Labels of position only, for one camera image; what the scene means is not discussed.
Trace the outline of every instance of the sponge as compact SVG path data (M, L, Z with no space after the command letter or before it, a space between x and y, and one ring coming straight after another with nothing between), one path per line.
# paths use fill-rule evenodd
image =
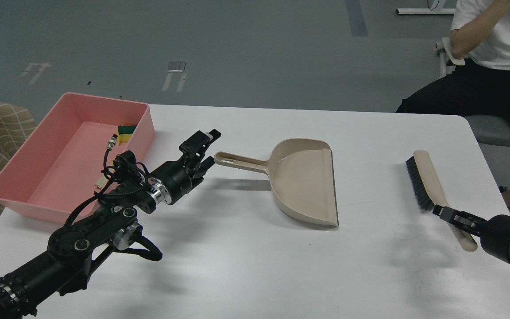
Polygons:
M137 125L119 125L117 127L117 133L119 133L119 137L117 138L117 143L127 143L131 137L131 134L135 132L135 128Z

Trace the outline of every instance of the brush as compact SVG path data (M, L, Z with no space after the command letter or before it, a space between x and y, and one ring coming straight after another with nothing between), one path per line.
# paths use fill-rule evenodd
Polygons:
M432 210L435 204L448 206L444 189L427 151L415 151L413 157L406 162L406 169L413 183L414 196L422 210ZM471 234L461 231L452 224L448 226L466 252L475 252L477 243Z

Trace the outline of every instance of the dustpan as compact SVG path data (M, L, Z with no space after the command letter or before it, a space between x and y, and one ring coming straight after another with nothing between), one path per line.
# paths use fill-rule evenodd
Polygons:
M267 161L218 152L217 164L262 172L269 177L275 203L286 215L312 224L338 226L332 149L323 141L288 139Z

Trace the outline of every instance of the black pants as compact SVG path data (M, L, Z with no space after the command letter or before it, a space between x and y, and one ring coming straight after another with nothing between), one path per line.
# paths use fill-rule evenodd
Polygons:
M498 115L510 123L510 71L466 59L465 66L403 99L397 113Z

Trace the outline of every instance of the silver joint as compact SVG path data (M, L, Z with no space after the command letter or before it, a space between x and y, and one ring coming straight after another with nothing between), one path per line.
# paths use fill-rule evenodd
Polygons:
M113 206L113 207L112 207L112 212L114 212L114 213L119 213L119 212L121 212L124 208L125 208L125 207L123 207L123 206L119 206L119 205L117 205L117 206Z
M117 144L117 137L112 136L111 139L108 141L107 149L109 149L111 151L116 144Z
M148 183L151 185L149 195L155 200L156 204L159 204L160 202L170 204L172 202L170 193L161 180L155 177L150 177L148 179Z
M134 222L131 226L123 228L123 230L119 230L119 232L113 236L113 246L119 250L125 250L129 248L129 246L135 242L130 240L131 235L133 235L139 226L140 224L138 222Z

